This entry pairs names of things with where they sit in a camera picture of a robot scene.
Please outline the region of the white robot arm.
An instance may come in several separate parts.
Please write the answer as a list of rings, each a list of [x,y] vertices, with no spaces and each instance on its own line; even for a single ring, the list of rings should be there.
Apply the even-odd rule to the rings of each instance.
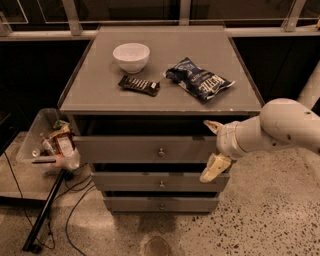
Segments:
[[[298,101],[277,98],[245,121],[221,124],[205,120],[216,135],[217,153],[212,153],[200,181],[208,183],[237,160],[254,151],[275,151],[299,146],[319,154],[320,117]]]

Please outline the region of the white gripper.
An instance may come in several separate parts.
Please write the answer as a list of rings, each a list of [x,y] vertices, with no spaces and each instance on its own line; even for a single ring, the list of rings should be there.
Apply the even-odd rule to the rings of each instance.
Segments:
[[[217,135],[216,148],[221,153],[211,154],[200,175],[200,181],[208,183],[230,167],[231,159],[244,157],[246,152],[240,147],[236,138],[237,121],[225,125],[211,120],[204,120],[203,123]]]

